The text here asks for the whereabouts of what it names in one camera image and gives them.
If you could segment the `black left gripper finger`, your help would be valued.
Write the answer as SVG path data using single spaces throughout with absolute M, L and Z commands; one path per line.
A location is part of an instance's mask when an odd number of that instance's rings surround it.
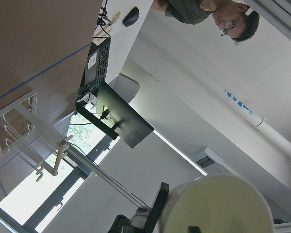
M 189 226 L 188 233 L 200 233 L 200 228 L 198 226 Z

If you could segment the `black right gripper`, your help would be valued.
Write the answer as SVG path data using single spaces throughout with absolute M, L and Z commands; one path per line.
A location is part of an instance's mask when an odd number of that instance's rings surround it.
M 165 206 L 168 194 L 169 184 L 161 182 L 148 217 L 135 215 L 133 218 L 128 219 L 124 215 L 117 215 L 108 233 L 152 233 Z

